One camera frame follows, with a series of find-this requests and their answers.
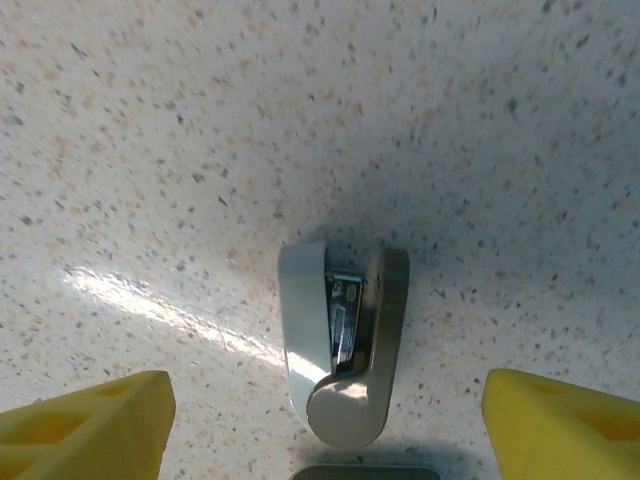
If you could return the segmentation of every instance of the speckled floor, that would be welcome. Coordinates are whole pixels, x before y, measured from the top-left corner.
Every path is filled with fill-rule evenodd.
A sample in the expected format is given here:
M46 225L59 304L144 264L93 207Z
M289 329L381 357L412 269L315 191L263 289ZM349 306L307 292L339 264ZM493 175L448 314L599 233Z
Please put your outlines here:
M0 4L0 408L171 373L163 479L498 473L509 366L640 398L640 4ZM275 264L407 247L387 428L287 398Z

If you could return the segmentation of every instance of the gray plastic part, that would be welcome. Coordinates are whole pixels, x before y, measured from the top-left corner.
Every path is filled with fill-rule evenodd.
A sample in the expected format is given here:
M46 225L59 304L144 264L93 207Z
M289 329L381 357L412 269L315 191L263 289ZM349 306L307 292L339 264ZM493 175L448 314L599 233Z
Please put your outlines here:
M378 305L366 371L325 378L307 403L311 430L334 448L368 445L387 421L409 288L405 250L383 250L376 283Z
M305 425L307 401L331 374L325 242L284 247L278 259L282 331L293 410Z

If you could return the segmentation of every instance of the yellow object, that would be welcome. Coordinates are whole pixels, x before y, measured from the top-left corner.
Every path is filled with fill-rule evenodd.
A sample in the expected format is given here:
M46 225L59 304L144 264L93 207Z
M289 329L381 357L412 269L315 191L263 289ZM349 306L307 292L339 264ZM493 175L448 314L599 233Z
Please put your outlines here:
M640 479L640 403L516 370L482 412L504 480Z
M0 480L157 479L175 415L166 372L0 414Z

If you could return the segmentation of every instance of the tile floor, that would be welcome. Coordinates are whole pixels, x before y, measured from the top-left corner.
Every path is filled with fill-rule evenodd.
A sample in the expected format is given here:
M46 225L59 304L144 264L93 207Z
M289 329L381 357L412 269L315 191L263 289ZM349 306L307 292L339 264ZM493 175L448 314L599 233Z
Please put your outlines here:
M640 398L638 2L12 0L0 25L1 409L166 369L162 479L480 480L489 369ZM412 258L357 452L287 398L275 264L317 236Z

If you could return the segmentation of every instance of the metal plate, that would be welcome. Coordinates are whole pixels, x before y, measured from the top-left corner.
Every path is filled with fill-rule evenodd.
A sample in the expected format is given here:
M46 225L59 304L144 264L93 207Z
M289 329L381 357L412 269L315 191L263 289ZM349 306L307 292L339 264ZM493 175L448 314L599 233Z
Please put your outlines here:
M424 467L316 465L299 471L291 480L440 480L440 475Z
M339 272L326 274L329 301L329 343L334 373L348 369L353 359L363 278Z

